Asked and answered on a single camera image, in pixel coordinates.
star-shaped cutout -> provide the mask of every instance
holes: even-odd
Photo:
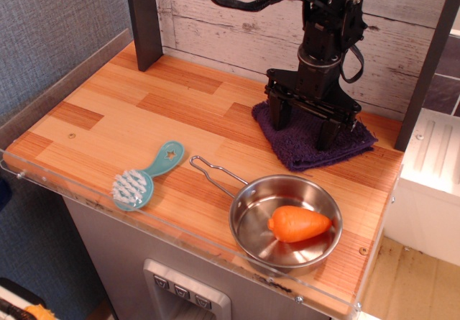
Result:
[[[172,150],[172,151],[167,151],[166,152],[165,158],[167,158],[168,160],[173,160],[176,156],[177,156],[177,154],[175,153],[174,150]]]

wire pan handle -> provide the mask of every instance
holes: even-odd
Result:
[[[209,182],[211,182],[212,184],[214,184],[217,188],[221,189],[223,192],[227,193],[228,195],[230,195],[230,197],[234,198],[235,195],[230,193],[230,191],[226,190],[221,184],[217,183],[217,181],[215,181],[214,179],[212,179],[208,172],[206,170],[204,170],[202,167],[200,167],[199,165],[196,165],[195,164],[195,160],[200,160],[201,162],[203,162],[204,164],[206,164],[208,167],[210,168],[213,168],[213,169],[219,169],[219,170],[222,170],[223,172],[229,174],[232,178],[235,178],[237,179],[238,181],[244,183],[245,185],[247,185],[247,182],[245,180],[243,180],[242,178],[240,178],[239,176],[233,174],[231,171],[228,171],[226,168],[223,168],[223,167],[219,167],[218,165],[213,165],[213,164],[210,164],[210,162],[208,162],[207,160],[205,160],[204,158],[202,158],[201,156],[193,156],[191,159],[190,159],[190,164],[197,168],[199,171],[201,171],[205,176],[206,178],[208,179]]]

stainless steel pan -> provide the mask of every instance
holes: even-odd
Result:
[[[245,186],[233,195],[212,179],[195,160],[200,160],[210,168],[222,170]],[[339,242],[342,232],[339,207],[315,183],[294,175],[265,176],[248,183],[227,169],[210,164],[201,156],[193,156],[190,164],[233,198],[229,212],[231,233],[238,245],[256,261],[283,273],[304,274],[319,267]],[[268,229],[267,220],[277,207],[284,205],[317,211],[331,219],[332,227],[312,239],[296,243],[280,242]],[[262,269],[262,272],[272,274],[270,270]]]

black strap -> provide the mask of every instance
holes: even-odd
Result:
[[[282,0],[254,0],[251,2],[243,2],[239,0],[211,0],[216,5],[228,7],[230,9],[240,9],[248,12],[262,11],[269,5],[276,4]]]
[[[344,81],[347,82],[348,84],[354,83],[355,81],[360,79],[364,72],[364,56],[362,56],[361,51],[359,51],[356,45],[352,45],[350,49],[353,52],[354,56],[356,56],[356,58],[358,59],[359,63],[361,63],[361,69],[353,77],[351,78],[345,77],[345,73],[344,73],[345,55],[343,56],[342,61],[340,62],[340,74],[342,75],[342,78],[344,79]]]

toy brush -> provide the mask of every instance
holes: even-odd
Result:
[[[176,141],[166,142],[157,154],[153,163],[142,170],[125,170],[122,175],[115,176],[112,196],[115,204],[122,210],[133,211],[142,208],[153,195],[155,176],[173,169],[184,155],[184,147]]]

